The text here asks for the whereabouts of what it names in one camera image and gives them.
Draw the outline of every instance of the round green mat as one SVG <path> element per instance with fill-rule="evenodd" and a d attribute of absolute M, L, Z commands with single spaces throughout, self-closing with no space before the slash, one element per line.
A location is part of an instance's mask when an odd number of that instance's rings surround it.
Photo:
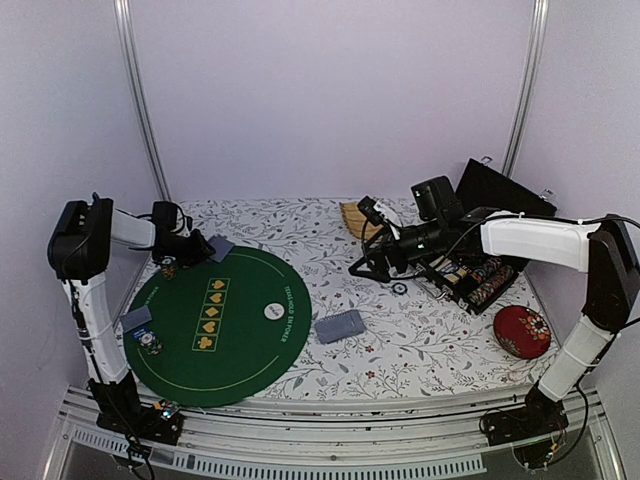
<path fill-rule="evenodd" d="M 282 317 L 269 320 L 265 307 L 274 303 Z M 227 405 L 263 390 L 293 364 L 311 327 L 309 292 L 296 271 L 246 247 L 172 280 L 156 273 L 130 310 L 145 304 L 153 316 L 145 326 L 164 349 L 148 355 L 130 332 L 127 360 L 147 387 L 185 406 Z"/>

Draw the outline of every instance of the ventilation grille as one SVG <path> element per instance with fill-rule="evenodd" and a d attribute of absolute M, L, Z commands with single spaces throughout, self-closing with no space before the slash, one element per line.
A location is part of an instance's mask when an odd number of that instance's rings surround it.
<path fill-rule="evenodd" d="M 127 442 L 110 432 L 76 426 L 74 441 L 103 452 L 125 456 Z M 460 478 L 487 471 L 480 455 L 448 460 L 378 467 L 279 467 L 212 459 L 174 452 L 173 463 L 160 465 L 174 470 L 229 480 L 407 480 Z"/>

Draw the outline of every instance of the black case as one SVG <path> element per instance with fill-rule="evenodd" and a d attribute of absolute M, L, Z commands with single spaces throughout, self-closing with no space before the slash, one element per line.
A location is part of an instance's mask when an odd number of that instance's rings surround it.
<path fill-rule="evenodd" d="M 522 185 L 496 172 L 474 159 L 469 159 L 467 168 L 462 174 L 456 195 L 462 202 L 465 213 L 477 207 L 495 207 L 511 212 L 525 212 L 535 215 L 554 216 L 557 208 Z M 480 314 L 489 308 L 516 281 L 520 272 L 529 260 L 517 257 L 501 257 L 503 264 L 511 265 L 516 272 L 489 299 L 480 306 L 470 303 L 466 295 L 456 285 L 436 272 L 429 263 L 438 255 L 420 262 L 429 281 L 435 284 L 441 294 L 456 302 L 461 308 L 472 314 Z"/>

